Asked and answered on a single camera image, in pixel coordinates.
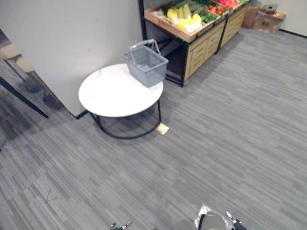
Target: green vegetable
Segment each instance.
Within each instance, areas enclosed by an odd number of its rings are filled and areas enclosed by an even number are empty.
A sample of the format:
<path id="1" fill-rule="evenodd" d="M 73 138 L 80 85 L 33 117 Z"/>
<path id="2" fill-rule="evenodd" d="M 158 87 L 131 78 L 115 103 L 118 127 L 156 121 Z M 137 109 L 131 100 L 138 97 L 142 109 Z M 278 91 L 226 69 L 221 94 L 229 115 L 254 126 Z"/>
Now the green vegetable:
<path id="1" fill-rule="evenodd" d="M 195 0 L 195 2 L 201 6 L 209 6 L 212 4 L 210 0 Z"/>
<path id="2" fill-rule="evenodd" d="M 209 22 L 211 22 L 212 20 L 215 20 L 216 18 L 217 18 L 217 16 L 214 16 L 214 15 L 212 15 L 212 14 L 210 14 L 210 13 L 205 13 L 205 14 L 201 17 L 202 21 L 205 22 L 205 23 L 209 23 Z"/>
<path id="3" fill-rule="evenodd" d="M 203 11 L 203 7 L 200 6 L 197 10 L 193 12 L 193 14 L 196 14 L 196 13 L 200 14 L 202 11 Z"/>
<path id="4" fill-rule="evenodd" d="M 176 6 L 178 3 L 182 2 L 183 0 L 175 0 L 172 2 L 172 6 Z"/>
<path id="5" fill-rule="evenodd" d="M 182 2 L 180 2 L 180 3 L 178 3 L 177 5 L 175 5 L 175 8 L 180 8 L 180 7 L 182 7 L 182 6 L 184 6 L 185 4 L 191 4 L 191 2 L 193 2 L 192 0 L 184 0 L 184 1 L 182 1 Z"/>
<path id="6" fill-rule="evenodd" d="M 195 12 L 196 10 L 198 10 L 200 8 L 200 5 L 198 4 L 193 4 L 190 6 L 190 11 L 191 12 Z"/>

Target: black metal frame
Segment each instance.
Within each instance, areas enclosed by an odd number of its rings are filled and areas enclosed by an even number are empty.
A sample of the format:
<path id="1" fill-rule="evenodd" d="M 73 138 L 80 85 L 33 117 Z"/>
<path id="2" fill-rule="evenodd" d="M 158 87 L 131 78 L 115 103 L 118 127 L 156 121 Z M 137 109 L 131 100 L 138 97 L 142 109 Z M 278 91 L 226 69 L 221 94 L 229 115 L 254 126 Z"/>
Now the black metal frame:
<path id="1" fill-rule="evenodd" d="M 14 96 L 16 96 L 19 100 L 21 100 L 23 103 L 25 103 L 27 106 L 29 106 L 31 109 L 35 110 L 45 118 L 48 118 L 48 116 L 41 111 L 35 104 L 30 102 L 28 99 L 26 99 L 21 93 L 19 93 L 17 90 L 15 90 L 5 79 L 3 79 L 0 76 L 0 85 L 2 85 L 5 89 L 7 89 L 9 92 L 11 92 Z"/>
<path id="2" fill-rule="evenodd" d="M 94 119 L 94 121 L 97 123 L 97 125 L 100 127 L 100 129 L 105 133 L 107 134 L 108 136 L 110 137 L 113 137 L 113 138 L 116 138 L 116 139 L 136 139 L 136 138 L 140 138 L 140 137 L 143 137 L 149 133 L 151 133 L 152 131 L 154 131 L 158 125 L 161 123 L 162 119 L 161 119 L 161 108 L 160 108 L 160 99 L 157 101 L 157 104 L 158 104 L 158 113 L 159 113 L 159 120 L 158 120 L 158 123 L 154 125 L 153 128 L 151 128 L 150 130 L 146 131 L 145 133 L 142 133 L 142 134 L 138 134 L 138 135 L 135 135 L 135 136 L 131 136 L 131 137 L 124 137 L 124 136 L 117 136 L 117 135 L 114 135 L 114 134 L 111 134 L 109 131 L 107 131 L 101 124 L 100 122 L 100 118 L 101 116 L 99 115 L 95 115 L 91 112 L 90 115 L 92 116 L 92 118 Z"/>
<path id="3" fill-rule="evenodd" d="M 139 11 L 140 11 L 140 21 L 141 21 L 141 28 L 142 28 L 142 37 L 143 37 L 143 40 L 146 40 L 147 39 L 147 30 L 146 30 L 146 23 L 150 23 L 152 24 L 155 28 L 157 28 L 158 30 L 170 35 L 172 37 L 172 39 L 176 39 L 178 41 L 180 41 L 182 43 L 182 45 L 179 47 L 179 48 L 183 48 L 184 49 L 184 65 L 182 67 L 182 70 L 181 70 L 181 74 L 178 75 L 176 73 L 173 73 L 171 72 L 170 70 L 167 70 L 166 72 L 166 79 L 171 81 L 171 82 L 174 82 L 178 85 L 180 85 L 181 87 L 184 86 L 184 77 L 185 77 L 185 73 L 186 73 L 186 65 L 187 65 L 187 59 L 188 59 L 188 51 L 189 51 L 189 45 L 190 43 L 180 39 L 179 37 L 175 36 L 174 34 L 168 32 L 167 30 L 163 29 L 162 27 L 152 23 L 151 21 L 145 19 L 144 17 L 144 0 L 139 0 Z M 229 14 L 225 16 L 225 25 L 223 27 L 223 31 L 222 31 L 222 35 L 221 35 L 221 38 L 220 38 L 220 41 L 219 41 L 219 45 L 218 45 L 218 48 L 215 52 L 215 54 L 217 54 L 221 48 L 221 43 L 222 43 L 222 40 L 223 40 L 223 36 L 224 36 L 224 33 L 225 33 L 225 29 L 226 29 L 226 26 L 227 26 L 227 23 L 228 23 L 228 19 L 229 19 Z M 161 47 L 161 49 L 165 48 L 169 43 L 167 43 L 166 45 L 163 45 Z"/>

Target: produce display stand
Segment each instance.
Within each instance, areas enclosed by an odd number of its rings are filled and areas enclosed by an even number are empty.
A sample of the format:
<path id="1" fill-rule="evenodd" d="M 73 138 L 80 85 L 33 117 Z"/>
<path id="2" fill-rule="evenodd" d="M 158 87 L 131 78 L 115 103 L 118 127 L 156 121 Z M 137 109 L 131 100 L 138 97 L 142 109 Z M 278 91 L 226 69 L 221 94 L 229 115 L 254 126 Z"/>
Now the produce display stand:
<path id="1" fill-rule="evenodd" d="M 161 6 L 144 9 L 144 0 L 139 0 L 143 40 L 148 39 L 146 24 L 150 23 L 170 37 L 158 41 L 158 44 L 162 44 L 160 50 L 173 40 L 180 42 L 178 48 L 165 56 L 169 60 L 166 79 L 183 87 L 185 80 L 239 31 L 247 6 L 248 2 L 240 4 L 233 10 L 225 12 L 222 17 L 218 16 L 208 24 L 203 23 L 202 28 L 188 34 L 152 14 Z"/>

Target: white table top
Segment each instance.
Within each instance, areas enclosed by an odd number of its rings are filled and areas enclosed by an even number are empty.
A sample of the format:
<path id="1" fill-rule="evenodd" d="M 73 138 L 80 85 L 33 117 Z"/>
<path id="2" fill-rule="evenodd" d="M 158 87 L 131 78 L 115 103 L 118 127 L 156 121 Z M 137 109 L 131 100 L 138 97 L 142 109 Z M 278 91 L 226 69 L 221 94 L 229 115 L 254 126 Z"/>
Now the white table top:
<path id="1" fill-rule="evenodd" d="M 162 81 L 147 88 L 129 74 L 126 64 L 117 64 L 87 77 L 80 86 L 79 100 L 96 115 L 124 117 L 151 107 L 159 100 L 162 91 Z"/>

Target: wooden display crate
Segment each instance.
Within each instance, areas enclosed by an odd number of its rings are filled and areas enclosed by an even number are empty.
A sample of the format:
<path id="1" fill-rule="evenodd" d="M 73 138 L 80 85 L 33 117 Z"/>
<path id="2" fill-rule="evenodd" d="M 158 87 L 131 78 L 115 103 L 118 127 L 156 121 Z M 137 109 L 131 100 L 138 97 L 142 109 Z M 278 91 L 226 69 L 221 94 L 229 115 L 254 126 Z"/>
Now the wooden display crate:
<path id="1" fill-rule="evenodd" d="M 232 14 L 228 18 L 228 22 L 221 42 L 221 47 L 223 47 L 240 30 L 248 5 L 243 4 L 239 6 L 240 7 L 236 7 L 234 9 Z"/>
<path id="2" fill-rule="evenodd" d="M 150 8 L 150 9 L 146 9 L 144 11 L 144 17 L 145 19 L 151 21 L 152 23 L 160 26 L 161 28 L 167 30 L 168 32 L 174 34 L 175 36 L 181 38 L 182 40 L 191 43 L 192 41 L 194 41 L 197 37 L 201 36 L 202 34 L 204 34 L 206 31 L 208 31 L 209 29 L 211 29 L 213 27 L 213 25 L 215 23 L 219 23 L 222 18 L 220 16 L 218 16 L 215 20 L 212 20 L 209 23 L 204 23 L 202 22 L 202 27 L 195 30 L 192 33 L 187 33 L 183 30 L 180 30 L 177 26 L 173 26 L 166 18 L 162 18 L 162 17 L 158 17 L 155 14 L 153 14 L 154 11 L 159 10 L 161 6 L 155 7 L 155 8 Z"/>
<path id="3" fill-rule="evenodd" d="M 185 80 L 217 51 L 224 26 L 225 20 L 189 45 Z"/>

